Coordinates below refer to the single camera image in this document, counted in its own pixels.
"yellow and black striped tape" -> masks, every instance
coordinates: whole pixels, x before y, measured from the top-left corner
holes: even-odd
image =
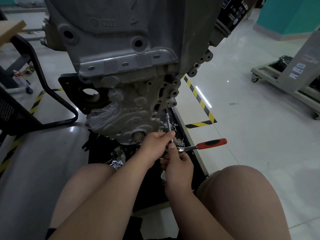
[[[192,129],[192,128],[197,128],[197,127],[201,127],[201,126],[206,126],[206,125],[212,125],[213,123],[216,123],[216,119],[214,118],[214,116],[212,115],[212,113],[209,111],[209,109],[207,108],[205,102],[201,99],[201,97],[199,96],[199,94],[197,93],[197,91],[195,90],[195,88],[193,87],[193,85],[191,84],[191,82],[188,80],[188,78],[186,77],[186,75],[183,76],[183,79],[186,81],[188,87],[190,88],[190,90],[192,91],[193,95],[195,96],[195,98],[198,100],[199,104],[201,105],[202,109],[204,110],[204,112],[206,113],[206,115],[208,116],[209,120],[206,121],[202,121],[202,122],[198,122],[198,123],[192,123],[192,124],[187,124],[186,128],[187,129]]]
[[[62,88],[56,88],[56,89],[52,89],[52,91],[56,92],[56,91],[62,91],[63,89]],[[43,96],[45,95],[46,91],[41,91],[38,95],[38,97],[36,98],[36,100],[34,101],[34,104],[32,106],[32,108],[30,109],[29,113],[30,114],[34,114],[35,111],[37,110],[38,108],[38,105],[40,103],[40,101],[42,100]],[[7,169],[9,163],[10,163],[10,159],[11,157],[13,156],[15,150],[17,149],[18,145],[20,144],[21,142],[21,137],[23,136],[23,134],[20,134],[20,135],[17,135],[15,138],[14,138],[14,141],[10,147],[10,150],[9,152],[7,153],[6,157],[4,158],[4,160],[2,161],[1,165],[0,165],[0,178],[2,177],[4,171]]]

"red handle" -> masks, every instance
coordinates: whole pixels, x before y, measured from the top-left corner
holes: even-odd
[[[197,144],[197,147],[198,147],[198,150],[201,150],[201,149],[226,145],[226,143],[227,143],[227,140],[223,138],[223,139],[210,140],[210,141],[199,143]]]

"wooden tabletop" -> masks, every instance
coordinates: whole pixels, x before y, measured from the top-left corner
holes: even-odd
[[[26,27],[26,23],[21,21],[0,21],[0,47],[8,43],[12,36],[21,32],[22,29]]]

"leg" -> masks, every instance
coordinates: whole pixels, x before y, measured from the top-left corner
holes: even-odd
[[[97,190],[116,170],[102,163],[79,169],[64,186],[54,209],[50,228],[58,226]]]
[[[227,167],[207,178],[196,195],[234,239],[291,239],[275,190],[254,168]]]

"teal wall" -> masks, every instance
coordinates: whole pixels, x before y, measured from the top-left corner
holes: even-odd
[[[15,3],[14,0],[0,0],[1,5],[10,5],[14,3]]]
[[[319,7],[320,0],[266,0],[257,24],[281,35],[313,32]]]

